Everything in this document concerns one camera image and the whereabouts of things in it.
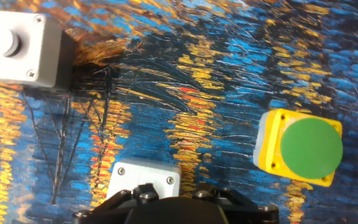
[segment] screw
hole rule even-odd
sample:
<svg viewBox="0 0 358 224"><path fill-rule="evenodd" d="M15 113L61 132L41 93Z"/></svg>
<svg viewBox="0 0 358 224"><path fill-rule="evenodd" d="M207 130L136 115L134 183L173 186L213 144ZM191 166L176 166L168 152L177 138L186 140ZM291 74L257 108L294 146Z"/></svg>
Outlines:
<svg viewBox="0 0 358 224"><path fill-rule="evenodd" d="M35 23L41 23L41 22L43 22L43 21L44 21L44 17L41 16L41 15L38 15L38 16L36 16L36 17L34 18L34 22L35 22Z"/></svg>
<svg viewBox="0 0 358 224"><path fill-rule="evenodd" d="M33 81L37 78L37 72L35 70L29 70L26 74L28 80Z"/></svg>
<svg viewBox="0 0 358 224"><path fill-rule="evenodd" d="M90 214L91 214L91 212L89 210L81 210L81 211L74 213L74 216L78 217L78 218L85 218Z"/></svg>
<svg viewBox="0 0 358 224"><path fill-rule="evenodd" d="M261 210L263 210L264 212L272 212L278 210L278 207L277 205L273 205L273 204L264 205L261 207Z"/></svg>
<svg viewBox="0 0 358 224"><path fill-rule="evenodd" d="M124 175L124 174L125 174L125 169L122 168L122 167L119 168L119 169L118 169L118 174L119 174L119 175Z"/></svg>
<svg viewBox="0 0 358 224"><path fill-rule="evenodd" d="M154 198L155 196L157 196L157 195L154 192L146 192L146 193L139 195L139 198L150 199L150 198Z"/></svg>
<svg viewBox="0 0 358 224"><path fill-rule="evenodd" d="M205 198L205 197L208 197L208 195L209 195L209 193L206 190L200 190L200 191L196 192L196 196L198 198Z"/></svg>
<svg viewBox="0 0 358 224"><path fill-rule="evenodd" d="M167 178L167 183L168 184L173 184L175 182L175 180L173 179L173 177L168 177Z"/></svg>

